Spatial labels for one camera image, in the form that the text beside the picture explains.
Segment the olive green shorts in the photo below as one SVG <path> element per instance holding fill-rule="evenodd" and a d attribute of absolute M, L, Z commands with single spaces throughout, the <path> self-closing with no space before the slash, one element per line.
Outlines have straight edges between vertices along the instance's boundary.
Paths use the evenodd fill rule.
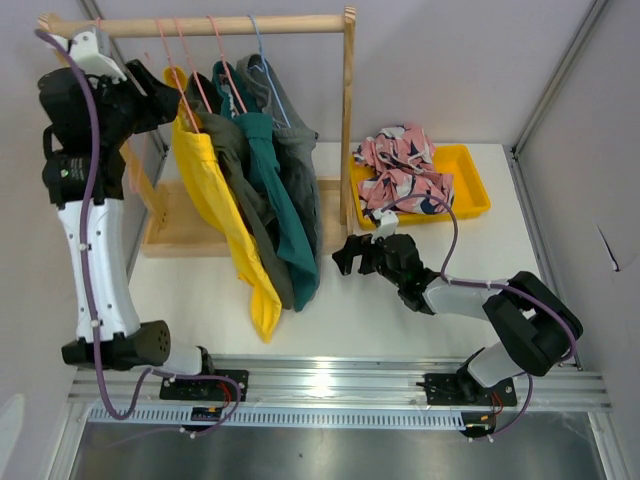
<path fill-rule="evenodd" d="M 248 140 L 239 126 L 220 115 L 222 100 L 206 77 L 201 74 L 189 76 L 186 98 L 211 139 L 224 178 L 239 203 L 242 219 L 256 241 L 260 259 L 282 306 L 291 310 L 294 306 L 292 281 L 285 262 L 277 256 L 279 222 L 266 193 L 249 182 Z"/>

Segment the pink floral shorts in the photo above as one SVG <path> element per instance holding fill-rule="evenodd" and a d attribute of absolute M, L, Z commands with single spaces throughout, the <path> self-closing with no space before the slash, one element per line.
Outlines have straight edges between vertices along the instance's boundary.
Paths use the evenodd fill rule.
<path fill-rule="evenodd" d="M 356 183 L 365 215 L 389 208 L 395 212 L 436 215 L 452 207 L 454 176 L 436 170 L 436 148 L 414 123 L 385 127 L 353 152 L 356 165 L 373 175 Z"/>

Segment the yellow shorts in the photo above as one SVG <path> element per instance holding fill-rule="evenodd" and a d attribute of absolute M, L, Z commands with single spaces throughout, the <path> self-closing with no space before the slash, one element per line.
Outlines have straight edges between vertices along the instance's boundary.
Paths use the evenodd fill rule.
<path fill-rule="evenodd" d="M 176 67 L 186 95 L 188 76 Z M 163 72 L 165 82 L 173 86 L 171 71 Z M 201 218 L 224 235 L 238 277 L 251 287 L 249 314 L 260 339 L 272 340 L 281 313 L 286 310 L 260 259 L 257 244 L 241 216 L 238 201 L 220 168 L 209 135 L 198 122 L 200 132 L 190 130 L 189 118 L 183 111 L 172 123 L 172 150 L 186 191 Z"/>

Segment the teal green shorts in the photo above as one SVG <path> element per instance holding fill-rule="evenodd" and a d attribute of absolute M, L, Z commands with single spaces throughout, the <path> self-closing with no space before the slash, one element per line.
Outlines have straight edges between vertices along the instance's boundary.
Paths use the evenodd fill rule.
<path fill-rule="evenodd" d="M 280 178 L 280 163 L 273 139 L 273 120 L 259 111 L 254 97 L 237 73 L 236 66 L 229 65 L 229 69 L 247 112 L 242 113 L 234 102 L 222 62 L 217 62 L 212 69 L 212 82 L 222 100 L 220 115 L 239 126 L 248 140 L 251 157 L 249 182 L 255 189 L 266 193 L 275 211 L 280 233 L 277 256 L 285 262 L 292 281 L 292 309 L 300 311 L 313 298 L 319 286 L 319 261 L 314 260 L 300 216 Z"/>

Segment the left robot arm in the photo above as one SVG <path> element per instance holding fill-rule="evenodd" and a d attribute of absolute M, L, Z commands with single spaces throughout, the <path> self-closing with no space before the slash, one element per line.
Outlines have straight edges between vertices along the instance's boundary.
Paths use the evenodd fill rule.
<path fill-rule="evenodd" d="M 142 322 L 129 291 L 120 149 L 132 134 L 174 120 L 180 96 L 140 61 L 127 65 L 123 79 L 66 67 L 38 82 L 51 121 L 42 178 L 66 234 L 78 302 L 76 337 L 61 354 L 76 367 L 183 375 L 182 388 L 204 400 L 217 387 L 207 350 L 173 340 L 163 320 Z"/>

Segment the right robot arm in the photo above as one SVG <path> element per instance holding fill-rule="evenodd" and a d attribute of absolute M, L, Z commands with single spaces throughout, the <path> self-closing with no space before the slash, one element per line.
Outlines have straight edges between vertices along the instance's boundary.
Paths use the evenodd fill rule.
<path fill-rule="evenodd" d="M 423 265 L 407 234 L 350 235 L 332 259 L 342 275 L 382 276 L 413 312 L 460 315 L 493 327 L 498 342 L 472 354 L 455 373 L 425 375 L 420 385 L 431 405 L 487 405 L 513 377 L 542 377 L 572 357 L 583 334 L 578 318 L 533 273 L 486 283 L 447 277 Z"/>

